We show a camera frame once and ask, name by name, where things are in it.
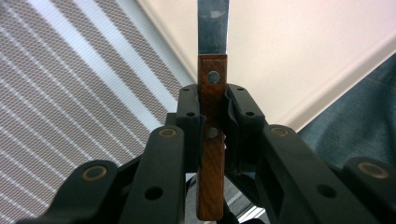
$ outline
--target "blue fabric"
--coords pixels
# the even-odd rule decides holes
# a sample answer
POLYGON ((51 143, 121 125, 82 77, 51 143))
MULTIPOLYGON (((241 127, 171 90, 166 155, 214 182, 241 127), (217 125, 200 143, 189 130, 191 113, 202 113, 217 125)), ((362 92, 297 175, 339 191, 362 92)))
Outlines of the blue fabric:
POLYGON ((338 167, 358 156, 396 167, 396 54, 299 135, 323 160, 338 167))

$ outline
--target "knife handle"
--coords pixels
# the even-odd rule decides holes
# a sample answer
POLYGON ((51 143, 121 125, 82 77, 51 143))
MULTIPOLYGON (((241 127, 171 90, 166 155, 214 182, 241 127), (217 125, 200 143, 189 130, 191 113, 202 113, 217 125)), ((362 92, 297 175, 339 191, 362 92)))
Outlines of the knife handle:
POLYGON ((198 56, 198 96, 206 116, 198 171, 197 217, 205 221, 223 216, 224 134, 219 126, 220 106, 227 86, 227 55, 198 56))

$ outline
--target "metal blade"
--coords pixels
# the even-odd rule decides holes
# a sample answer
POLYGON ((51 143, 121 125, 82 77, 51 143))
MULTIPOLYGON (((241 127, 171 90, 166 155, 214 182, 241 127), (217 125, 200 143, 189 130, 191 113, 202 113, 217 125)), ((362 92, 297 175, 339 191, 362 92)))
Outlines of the metal blade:
POLYGON ((227 51, 230 0, 198 0, 198 54, 227 51))

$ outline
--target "brass rivet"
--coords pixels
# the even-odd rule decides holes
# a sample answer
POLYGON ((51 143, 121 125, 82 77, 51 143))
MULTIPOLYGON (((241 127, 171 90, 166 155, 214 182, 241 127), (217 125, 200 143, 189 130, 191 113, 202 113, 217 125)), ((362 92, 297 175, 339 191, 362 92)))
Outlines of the brass rivet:
POLYGON ((358 168, 365 174, 374 178, 385 179, 389 176, 389 173, 384 168, 368 161, 360 162, 358 168))
POLYGON ((107 168, 102 165, 92 166, 82 173, 82 179, 92 182, 103 178, 107 173, 107 168))

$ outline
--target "striped blind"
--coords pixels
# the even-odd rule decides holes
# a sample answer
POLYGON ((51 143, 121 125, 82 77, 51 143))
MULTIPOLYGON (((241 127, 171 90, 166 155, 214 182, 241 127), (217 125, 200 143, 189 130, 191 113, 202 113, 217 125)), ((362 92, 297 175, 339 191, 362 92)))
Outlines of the striped blind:
POLYGON ((122 165, 192 78, 134 0, 0 7, 0 223, 35 217, 86 161, 122 165))

